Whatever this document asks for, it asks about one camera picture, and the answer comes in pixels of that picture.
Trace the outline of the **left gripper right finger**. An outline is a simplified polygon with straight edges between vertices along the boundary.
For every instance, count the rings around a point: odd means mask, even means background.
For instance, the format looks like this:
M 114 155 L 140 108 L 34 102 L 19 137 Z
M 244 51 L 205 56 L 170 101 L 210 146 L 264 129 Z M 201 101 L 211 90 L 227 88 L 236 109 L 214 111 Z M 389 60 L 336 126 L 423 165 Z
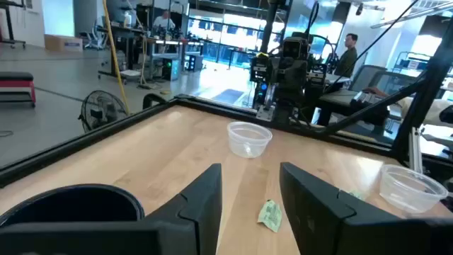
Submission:
M 399 218 L 289 162 L 280 190 L 301 255 L 453 255 L 453 219 Z

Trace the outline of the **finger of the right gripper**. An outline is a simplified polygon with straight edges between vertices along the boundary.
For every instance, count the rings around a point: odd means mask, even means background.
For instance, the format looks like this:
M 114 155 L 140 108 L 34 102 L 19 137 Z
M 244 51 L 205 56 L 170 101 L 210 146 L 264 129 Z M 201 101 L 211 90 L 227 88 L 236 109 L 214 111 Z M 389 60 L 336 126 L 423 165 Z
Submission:
M 278 86 L 279 86 L 278 83 L 272 83 L 268 86 L 263 104 L 264 109 L 270 109 L 271 105 L 275 100 L 275 92 L 278 89 Z
M 282 92 L 282 106 L 289 117 L 302 117 L 303 95 L 298 90 L 284 90 Z

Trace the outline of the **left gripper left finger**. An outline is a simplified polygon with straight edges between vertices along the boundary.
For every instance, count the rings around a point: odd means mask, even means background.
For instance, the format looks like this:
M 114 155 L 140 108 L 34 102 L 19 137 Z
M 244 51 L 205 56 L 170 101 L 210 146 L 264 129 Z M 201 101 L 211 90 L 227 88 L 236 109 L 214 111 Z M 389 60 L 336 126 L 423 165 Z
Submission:
M 0 227 L 0 255 L 215 255 L 221 216 L 222 168 L 213 164 L 138 221 Z

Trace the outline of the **black desk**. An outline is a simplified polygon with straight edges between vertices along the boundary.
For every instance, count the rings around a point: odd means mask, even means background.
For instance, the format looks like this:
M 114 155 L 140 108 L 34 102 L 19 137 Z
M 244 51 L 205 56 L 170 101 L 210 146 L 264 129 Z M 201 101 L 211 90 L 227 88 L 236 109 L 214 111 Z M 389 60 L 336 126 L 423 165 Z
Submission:
M 353 103 L 352 105 L 350 104 L 357 94 L 358 92 L 347 89 L 341 89 L 333 93 L 324 94 L 316 102 L 316 107 L 321 109 L 317 124 L 327 126 L 332 113 L 350 116 L 363 108 L 366 108 L 366 106 L 357 105 L 356 103 Z M 362 116 L 360 120 L 373 125 L 382 126 L 389 115 L 389 109 L 385 107 L 373 110 L 371 113 L 367 113 Z

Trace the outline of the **black vertical pole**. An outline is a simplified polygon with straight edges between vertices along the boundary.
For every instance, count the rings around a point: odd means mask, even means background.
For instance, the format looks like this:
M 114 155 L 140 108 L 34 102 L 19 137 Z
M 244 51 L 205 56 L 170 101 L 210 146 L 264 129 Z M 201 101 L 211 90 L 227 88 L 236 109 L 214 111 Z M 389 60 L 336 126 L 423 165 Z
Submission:
M 266 16 L 266 25 L 263 31 L 263 39 L 260 46 L 260 52 L 268 52 L 268 43 L 270 41 L 270 35 L 273 29 L 273 22 L 277 15 L 277 10 L 281 5 L 284 5 L 284 0 L 268 0 L 268 12 Z

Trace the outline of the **person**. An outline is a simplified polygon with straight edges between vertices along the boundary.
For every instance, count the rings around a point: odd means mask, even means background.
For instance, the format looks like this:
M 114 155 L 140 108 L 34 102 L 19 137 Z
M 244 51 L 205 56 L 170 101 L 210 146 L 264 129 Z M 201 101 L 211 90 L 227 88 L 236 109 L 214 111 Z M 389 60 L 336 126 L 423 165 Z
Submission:
M 154 28 L 163 28 L 165 30 L 174 29 L 175 23 L 171 20 L 169 11 L 164 11 L 160 16 L 157 16 L 153 21 Z
M 337 64 L 334 74 L 336 76 L 348 77 L 352 76 L 352 72 L 355 68 L 355 61 L 357 59 L 357 43 L 358 35 L 354 33 L 348 33 L 345 37 L 346 51 L 341 55 Z

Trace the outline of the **grey office chair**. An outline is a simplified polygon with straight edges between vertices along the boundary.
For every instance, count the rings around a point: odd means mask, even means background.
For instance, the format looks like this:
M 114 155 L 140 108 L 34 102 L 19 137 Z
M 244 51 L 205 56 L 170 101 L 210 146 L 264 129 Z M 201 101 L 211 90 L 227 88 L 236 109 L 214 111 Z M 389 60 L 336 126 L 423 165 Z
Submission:
M 349 85 L 348 90 L 359 92 L 365 89 L 369 86 L 373 76 L 377 72 L 383 72 L 386 70 L 387 68 L 385 67 L 378 67 L 368 64 L 362 65 L 352 78 L 352 82 Z

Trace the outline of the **computer tower with green light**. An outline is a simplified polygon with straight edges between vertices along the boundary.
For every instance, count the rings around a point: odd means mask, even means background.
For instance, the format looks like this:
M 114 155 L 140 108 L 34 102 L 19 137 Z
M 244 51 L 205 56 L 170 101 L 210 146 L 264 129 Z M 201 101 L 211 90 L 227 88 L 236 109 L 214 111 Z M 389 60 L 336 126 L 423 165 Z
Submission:
M 162 63 L 162 78 L 168 81 L 177 80 L 180 74 L 180 60 L 163 58 Z

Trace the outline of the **black floor fan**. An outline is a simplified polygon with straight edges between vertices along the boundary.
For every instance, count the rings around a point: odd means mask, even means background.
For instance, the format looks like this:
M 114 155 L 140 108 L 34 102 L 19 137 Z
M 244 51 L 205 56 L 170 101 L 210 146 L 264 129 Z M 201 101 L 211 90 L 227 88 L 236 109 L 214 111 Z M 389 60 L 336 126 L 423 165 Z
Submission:
M 95 90 L 83 100 L 78 119 L 84 132 L 90 132 L 127 116 L 125 105 L 118 97 Z

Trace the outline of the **cardboard box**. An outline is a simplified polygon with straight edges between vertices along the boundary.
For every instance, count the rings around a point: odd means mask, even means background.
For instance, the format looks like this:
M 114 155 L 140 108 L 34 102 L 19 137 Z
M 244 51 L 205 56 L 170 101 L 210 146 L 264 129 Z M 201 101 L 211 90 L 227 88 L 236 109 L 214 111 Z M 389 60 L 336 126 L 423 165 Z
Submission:
M 62 35 L 44 35 L 45 49 L 53 52 L 82 52 L 83 40 L 81 38 Z

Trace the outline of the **red padded bench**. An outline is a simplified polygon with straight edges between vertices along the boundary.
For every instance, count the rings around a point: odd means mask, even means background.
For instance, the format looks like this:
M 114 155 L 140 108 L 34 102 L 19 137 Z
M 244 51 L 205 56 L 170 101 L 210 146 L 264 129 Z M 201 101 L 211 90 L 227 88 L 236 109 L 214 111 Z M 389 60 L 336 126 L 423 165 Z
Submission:
M 0 89 L 29 89 L 29 91 L 0 91 L 0 103 L 36 104 L 34 77 L 29 72 L 0 72 Z

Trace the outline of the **silver aluminium bracket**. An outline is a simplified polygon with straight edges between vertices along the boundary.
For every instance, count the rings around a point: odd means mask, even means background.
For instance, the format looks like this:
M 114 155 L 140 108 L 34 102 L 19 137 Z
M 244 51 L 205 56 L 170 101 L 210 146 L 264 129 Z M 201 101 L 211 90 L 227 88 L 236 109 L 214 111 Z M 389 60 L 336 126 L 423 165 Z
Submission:
M 409 134 L 409 164 L 410 168 L 415 172 L 423 173 L 423 157 L 420 150 L 420 132 L 416 127 L 411 128 Z

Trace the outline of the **black table frame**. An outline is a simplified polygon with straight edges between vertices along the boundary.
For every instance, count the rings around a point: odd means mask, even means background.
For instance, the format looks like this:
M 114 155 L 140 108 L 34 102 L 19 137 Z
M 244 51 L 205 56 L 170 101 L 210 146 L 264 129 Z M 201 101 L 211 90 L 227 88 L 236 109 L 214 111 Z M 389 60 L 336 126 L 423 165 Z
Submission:
M 270 143 L 267 153 L 272 159 L 294 159 L 300 162 L 318 162 L 328 164 L 333 169 L 338 169 L 340 164 L 333 162 L 334 154 L 342 151 L 361 154 L 371 159 L 383 159 L 385 162 L 394 162 L 408 166 L 408 143 L 410 128 L 421 123 L 421 114 L 417 109 L 428 105 L 428 97 L 437 93 L 438 88 L 434 81 L 439 81 L 446 74 L 447 67 L 453 62 L 453 29 L 445 33 L 435 55 L 429 61 L 428 68 L 421 74 L 416 82 L 398 93 L 383 99 L 372 106 L 368 106 L 335 125 L 323 127 L 320 130 L 308 128 L 303 124 L 289 125 L 285 123 L 267 122 L 257 119 L 252 112 L 242 108 L 235 108 L 207 99 L 180 94 L 164 104 L 145 109 L 130 117 L 118 120 L 105 127 L 87 132 L 49 149 L 33 154 L 25 159 L 0 168 L 0 187 L 4 187 L 36 171 L 71 156 L 87 147 L 93 146 L 104 139 L 117 139 L 119 156 L 132 158 L 136 150 L 132 148 L 132 139 L 126 136 L 133 130 L 147 126 L 160 113 L 172 107 L 188 108 L 196 112 L 195 117 L 209 115 L 214 123 L 207 126 L 207 131 L 212 134 L 225 136 L 226 130 L 220 125 L 228 120 L 241 120 L 269 128 L 277 135 L 276 140 Z M 415 101 L 406 116 L 403 125 L 392 145 L 375 142 L 369 137 L 360 137 L 354 134 L 342 133 L 341 129 L 358 121 L 359 118 L 373 113 L 389 103 L 396 102 L 404 96 L 415 94 Z

